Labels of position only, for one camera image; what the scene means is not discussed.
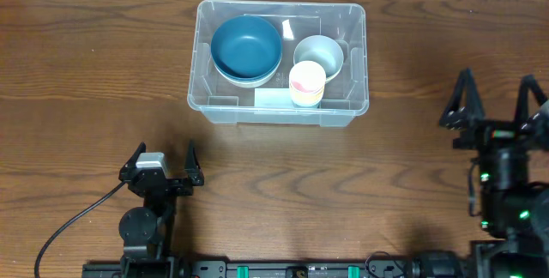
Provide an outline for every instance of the green led indicator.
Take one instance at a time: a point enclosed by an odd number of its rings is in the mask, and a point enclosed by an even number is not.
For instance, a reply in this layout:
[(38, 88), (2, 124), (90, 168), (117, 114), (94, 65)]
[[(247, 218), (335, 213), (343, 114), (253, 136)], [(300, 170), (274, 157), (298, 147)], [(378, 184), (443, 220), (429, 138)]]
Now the green led indicator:
[(524, 219), (527, 219), (529, 216), (530, 216), (530, 212), (527, 211), (527, 210), (524, 210), (524, 211), (521, 212), (521, 214), (519, 215), (519, 217), (520, 217), (521, 219), (523, 219), (523, 220), (524, 220)]

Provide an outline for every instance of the blue bowl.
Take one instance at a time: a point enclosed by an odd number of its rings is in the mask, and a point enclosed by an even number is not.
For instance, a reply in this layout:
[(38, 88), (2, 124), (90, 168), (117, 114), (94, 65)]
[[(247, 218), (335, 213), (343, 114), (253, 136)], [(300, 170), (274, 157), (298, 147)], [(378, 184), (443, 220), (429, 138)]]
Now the blue bowl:
[(278, 66), (282, 38), (263, 18), (239, 16), (217, 28), (211, 52), (220, 73), (237, 81), (256, 81)]

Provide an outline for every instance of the transparent storage box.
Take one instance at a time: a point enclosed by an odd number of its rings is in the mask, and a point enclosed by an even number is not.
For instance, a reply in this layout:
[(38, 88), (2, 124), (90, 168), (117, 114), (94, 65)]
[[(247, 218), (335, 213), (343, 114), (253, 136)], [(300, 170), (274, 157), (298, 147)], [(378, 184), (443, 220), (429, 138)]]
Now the transparent storage box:
[[(210, 42), (223, 22), (239, 16), (261, 16), (282, 37), (282, 60), (271, 80), (258, 88), (240, 88), (216, 70)], [(214, 124), (320, 124), (347, 126), (369, 106), (366, 15), (353, 3), (275, 3), (205, 0), (196, 14), (195, 41), (187, 101)], [(293, 51), (311, 35), (328, 36), (341, 46), (345, 62), (326, 84), (317, 109), (296, 108), (285, 97)]]

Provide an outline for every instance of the wood grain surface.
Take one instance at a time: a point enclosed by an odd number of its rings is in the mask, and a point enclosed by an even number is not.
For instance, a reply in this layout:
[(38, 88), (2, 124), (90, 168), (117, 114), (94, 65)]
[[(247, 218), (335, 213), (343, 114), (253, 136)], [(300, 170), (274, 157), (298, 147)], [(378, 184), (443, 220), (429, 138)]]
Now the wood grain surface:
[[(42, 244), (118, 183), (139, 142), (177, 173), (194, 139), (206, 185), (178, 203), (187, 257), (363, 260), (468, 253), (466, 170), (437, 121), (474, 69), (487, 115), (511, 118), (520, 77), (549, 89), (549, 0), (359, 3), (371, 107), (345, 129), (214, 125), (186, 102), (202, 0), (0, 0), (0, 276), (29, 277)], [(533, 154), (532, 177), (549, 160)], [(126, 189), (50, 247), (44, 277), (116, 261)]]

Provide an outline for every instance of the black cable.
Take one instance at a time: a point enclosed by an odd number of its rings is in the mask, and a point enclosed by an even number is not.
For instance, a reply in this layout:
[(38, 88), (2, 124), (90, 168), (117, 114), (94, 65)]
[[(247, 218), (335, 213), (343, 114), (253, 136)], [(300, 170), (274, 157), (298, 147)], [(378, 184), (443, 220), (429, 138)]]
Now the black cable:
[(371, 257), (373, 257), (374, 255), (376, 255), (378, 253), (383, 253), (384, 255), (387, 255), (391, 259), (391, 261), (393, 261), (393, 263), (396, 265), (396, 267), (401, 270), (402, 275), (395, 276), (395, 278), (403, 277), (405, 275), (406, 272), (404, 271), (404, 268), (401, 265), (399, 265), (399, 263), (396, 262), (396, 260), (393, 258), (393, 256), (391, 256), (388, 252), (385, 252), (385, 251), (375, 251), (374, 253), (370, 254), (370, 256), (368, 258), (366, 258), (365, 267), (366, 267), (366, 271), (368, 272), (368, 274), (372, 275), (374, 278), (379, 278), (376, 274), (370, 272), (370, 259), (371, 259)]
[(59, 229), (53, 233), (53, 235), (50, 237), (50, 239), (48, 239), (48, 241), (45, 242), (44, 246), (42, 247), (42, 250), (40, 250), (40, 253), (38, 254), (38, 256), (36, 257), (36, 262), (34, 263), (34, 277), (35, 278), (40, 278), (40, 273), (39, 273), (39, 268), (40, 268), (40, 261), (42, 260), (42, 257), (44, 256), (44, 253), (46, 251), (46, 249), (48, 249), (48, 247), (50, 246), (51, 242), (62, 232), (64, 231), (64, 229), (66, 229), (67, 227), (69, 227), (73, 222), (77, 221), (80, 217), (82, 217), (83, 215), (89, 213), (92, 209), (95, 209), (96, 207), (98, 207), (101, 203), (103, 203), (106, 199), (108, 199), (109, 197), (111, 197), (116, 191), (120, 190), (120, 188), (122, 188), (122, 186), (124, 186), (126, 183), (125, 182), (122, 182), (120, 184), (118, 184), (118, 186), (116, 186), (116, 188), (114, 188), (113, 190), (111, 190), (111, 192), (107, 193), (105, 196), (101, 197), (99, 199), (99, 201), (93, 203), (90, 207), (84, 209), (81, 211), (80, 214), (72, 217), (69, 221), (67, 221), (67, 223), (65, 223), (62, 227), (59, 227)]
[(474, 167), (479, 164), (477, 159), (472, 159), (471, 162), (473, 163), (471, 165), (471, 168), (469, 169), (469, 174), (467, 177), (468, 182), (468, 190), (469, 190), (469, 216), (476, 217), (480, 215), (480, 213), (474, 212), (474, 205), (477, 203), (477, 196), (474, 194), (474, 184), (473, 184), (473, 171)]

